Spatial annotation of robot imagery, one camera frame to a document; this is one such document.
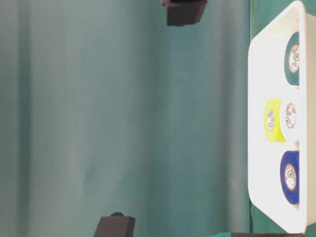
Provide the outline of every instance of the teal tape roll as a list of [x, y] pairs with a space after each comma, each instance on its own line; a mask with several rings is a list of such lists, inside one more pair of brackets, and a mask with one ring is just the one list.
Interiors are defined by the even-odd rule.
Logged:
[[289, 84], [299, 85], [300, 45], [298, 32], [295, 32], [287, 43], [284, 57], [284, 72]]

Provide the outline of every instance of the roll of tape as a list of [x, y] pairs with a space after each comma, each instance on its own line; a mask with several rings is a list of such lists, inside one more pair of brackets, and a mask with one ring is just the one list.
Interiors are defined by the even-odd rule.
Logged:
[[295, 90], [291, 95], [291, 99], [285, 98], [281, 102], [281, 131], [287, 142], [296, 142], [300, 137], [300, 103], [298, 92], [299, 90]]
[[284, 153], [280, 166], [280, 179], [285, 198], [290, 204], [300, 202], [299, 151]]
[[264, 128], [269, 142], [296, 142], [299, 140], [299, 90], [291, 99], [269, 99], [264, 116]]
[[295, 32], [287, 43], [284, 57], [284, 71], [288, 83], [299, 85], [300, 46], [298, 32]]
[[280, 124], [281, 99], [269, 99], [265, 108], [264, 128], [269, 142], [285, 142]]

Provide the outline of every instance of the teal backdrop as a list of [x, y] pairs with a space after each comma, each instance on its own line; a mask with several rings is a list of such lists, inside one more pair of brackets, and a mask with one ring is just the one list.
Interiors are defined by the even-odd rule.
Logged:
[[[255, 37], [277, 15], [294, 0], [250, 0], [250, 39]], [[303, 0], [306, 11], [316, 15], [316, 1]], [[254, 233], [285, 233], [274, 221], [262, 213], [256, 206], [251, 206], [250, 230]], [[306, 237], [316, 236], [316, 224], [306, 230]]]
[[0, 236], [249, 231], [249, 2], [0, 0]]

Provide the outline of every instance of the tape roll core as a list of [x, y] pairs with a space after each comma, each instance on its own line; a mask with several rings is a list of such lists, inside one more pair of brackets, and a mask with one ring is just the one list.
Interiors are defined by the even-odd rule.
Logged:
[[295, 32], [287, 43], [284, 57], [284, 72], [287, 82], [299, 85], [300, 46], [299, 32]]
[[284, 153], [280, 165], [280, 179], [285, 198], [290, 204], [299, 204], [299, 151]]

